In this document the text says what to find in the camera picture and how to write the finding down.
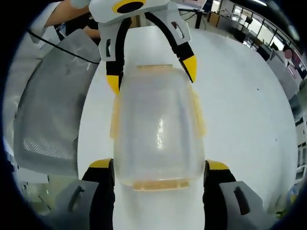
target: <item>plastic container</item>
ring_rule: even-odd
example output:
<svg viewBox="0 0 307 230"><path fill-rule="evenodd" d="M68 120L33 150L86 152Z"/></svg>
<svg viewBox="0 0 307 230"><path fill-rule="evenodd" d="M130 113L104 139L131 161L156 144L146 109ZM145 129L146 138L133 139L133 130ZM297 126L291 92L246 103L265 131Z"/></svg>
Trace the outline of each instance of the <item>plastic container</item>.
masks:
<svg viewBox="0 0 307 230"><path fill-rule="evenodd" d="M135 190L189 186L203 176L190 81L171 66L138 68L123 79L114 142L116 178Z"/></svg>

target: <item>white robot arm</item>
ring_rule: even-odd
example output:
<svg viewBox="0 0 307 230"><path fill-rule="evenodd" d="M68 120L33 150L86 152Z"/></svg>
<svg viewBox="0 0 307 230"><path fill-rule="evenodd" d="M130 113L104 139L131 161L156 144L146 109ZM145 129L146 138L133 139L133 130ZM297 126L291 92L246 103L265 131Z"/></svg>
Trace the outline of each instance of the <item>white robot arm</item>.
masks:
<svg viewBox="0 0 307 230"><path fill-rule="evenodd" d="M131 17L145 14L167 37L174 53L191 82L196 79L197 61L189 46L190 32L181 18L177 4L170 0L71 0L73 6L89 5L89 10L98 22L101 35L100 55L106 62L108 83L119 93L124 76L124 43L131 26Z"/></svg>

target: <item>yellow plastic part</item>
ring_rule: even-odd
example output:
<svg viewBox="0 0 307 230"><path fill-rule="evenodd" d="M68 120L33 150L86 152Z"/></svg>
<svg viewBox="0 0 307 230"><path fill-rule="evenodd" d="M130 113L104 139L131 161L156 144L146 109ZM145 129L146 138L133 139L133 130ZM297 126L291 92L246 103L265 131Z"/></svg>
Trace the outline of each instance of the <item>yellow plastic part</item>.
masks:
<svg viewBox="0 0 307 230"><path fill-rule="evenodd" d="M193 104L194 104L194 109L195 109L195 114L196 114L196 121L197 121L197 137L203 137L206 135L206 124L203 119L203 114L202 114L202 109L201 109L201 104L198 95L192 90L192 97L193 97Z"/></svg>
<svg viewBox="0 0 307 230"><path fill-rule="evenodd" d="M295 202L296 198L297 198L297 195L291 195L290 196L291 204L293 204Z"/></svg>
<svg viewBox="0 0 307 230"><path fill-rule="evenodd" d="M113 112L110 128L110 138L116 139L118 135L119 96L116 95L113 102Z"/></svg>
<svg viewBox="0 0 307 230"><path fill-rule="evenodd" d="M225 165L221 162L218 162L218 161L207 160L207 162L209 163L210 170L227 170L227 169L229 169L227 167L227 165Z"/></svg>
<svg viewBox="0 0 307 230"><path fill-rule="evenodd" d="M119 76L115 75L107 75L106 80L111 86L111 89L115 94L119 94L119 88L118 88L118 82L119 82Z"/></svg>
<svg viewBox="0 0 307 230"><path fill-rule="evenodd" d="M167 70L173 69L173 65L166 64L166 65L145 65L145 66L137 66L139 70Z"/></svg>
<svg viewBox="0 0 307 230"><path fill-rule="evenodd" d="M197 71L197 59L196 56L193 55L189 57L188 59L183 61L183 64L186 66L189 75L191 76L191 79L193 82L196 80L196 71Z"/></svg>
<svg viewBox="0 0 307 230"><path fill-rule="evenodd" d="M142 181L133 184L134 191L159 191L159 190L173 190L180 188L188 188L188 179L179 180L164 180L164 181Z"/></svg>
<svg viewBox="0 0 307 230"><path fill-rule="evenodd" d="M95 161L90 165L89 168L108 168L111 160L112 159L109 158L109 159Z"/></svg>
<svg viewBox="0 0 307 230"><path fill-rule="evenodd" d="M126 5L126 4L129 4L131 2L142 2L144 5L146 4L146 0L122 0L122 1L119 1L118 3L116 3L113 7L112 7L112 10L114 13L118 13L117 10Z"/></svg>

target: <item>ceiling light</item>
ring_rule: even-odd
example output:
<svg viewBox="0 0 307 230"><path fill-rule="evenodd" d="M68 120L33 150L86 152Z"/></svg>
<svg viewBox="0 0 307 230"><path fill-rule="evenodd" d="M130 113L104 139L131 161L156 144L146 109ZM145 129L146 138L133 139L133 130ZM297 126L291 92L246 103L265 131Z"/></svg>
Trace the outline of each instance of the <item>ceiling light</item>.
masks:
<svg viewBox="0 0 307 230"><path fill-rule="evenodd" d="M260 1L260 0L253 0L253 1L255 1L256 3L259 3L259 4L263 5L263 6L267 6L266 3L264 3L264 2L262 2L262 1Z"/></svg>

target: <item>white sleeve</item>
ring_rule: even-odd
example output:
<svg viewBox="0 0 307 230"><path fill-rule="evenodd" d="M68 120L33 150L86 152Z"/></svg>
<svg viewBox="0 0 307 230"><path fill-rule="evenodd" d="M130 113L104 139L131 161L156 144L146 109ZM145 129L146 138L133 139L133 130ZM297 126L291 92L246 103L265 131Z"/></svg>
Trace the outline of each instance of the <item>white sleeve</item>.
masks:
<svg viewBox="0 0 307 230"><path fill-rule="evenodd" d="M60 3L61 2L58 1L47 5L43 12L41 12L41 14L34 20L32 25L30 26L30 29L31 31L33 31L33 33L37 34L38 36L43 35L47 20Z"/></svg>

